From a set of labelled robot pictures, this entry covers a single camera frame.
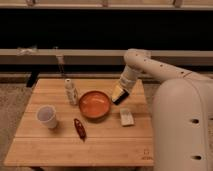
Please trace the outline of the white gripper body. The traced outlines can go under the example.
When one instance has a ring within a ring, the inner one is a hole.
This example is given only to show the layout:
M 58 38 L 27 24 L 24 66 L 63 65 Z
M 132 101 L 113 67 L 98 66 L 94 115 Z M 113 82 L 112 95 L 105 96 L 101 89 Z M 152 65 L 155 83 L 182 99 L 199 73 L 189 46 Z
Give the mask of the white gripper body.
M 125 66 L 122 72 L 119 83 L 127 91 L 131 91 L 138 79 L 139 72 L 130 68 L 128 65 Z

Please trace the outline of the yellow black gripper finger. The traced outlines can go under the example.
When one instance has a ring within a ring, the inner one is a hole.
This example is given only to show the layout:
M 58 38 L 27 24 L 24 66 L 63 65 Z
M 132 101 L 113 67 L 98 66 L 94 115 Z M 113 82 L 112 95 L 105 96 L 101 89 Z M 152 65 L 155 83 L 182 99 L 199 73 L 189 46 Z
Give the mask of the yellow black gripper finger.
M 122 93 L 116 101 L 113 101 L 115 105 L 119 105 L 123 100 L 125 100 L 129 96 L 129 92 L 125 89 L 122 89 Z
M 122 88 L 119 85 L 116 85 L 112 92 L 112 101 L 116 101 L 122 93 Z

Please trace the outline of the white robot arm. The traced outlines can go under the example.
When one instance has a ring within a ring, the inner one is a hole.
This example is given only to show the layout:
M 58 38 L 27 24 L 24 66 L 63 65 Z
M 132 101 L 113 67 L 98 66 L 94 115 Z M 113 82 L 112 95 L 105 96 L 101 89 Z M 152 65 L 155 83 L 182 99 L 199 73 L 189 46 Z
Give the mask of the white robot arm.
M 111 99 L 120 104 L 146 72 L 161 83 L 153 99 L 154 171 L 213 171 L 208 121 L 213 119 L 213 79 L 129 49 Z

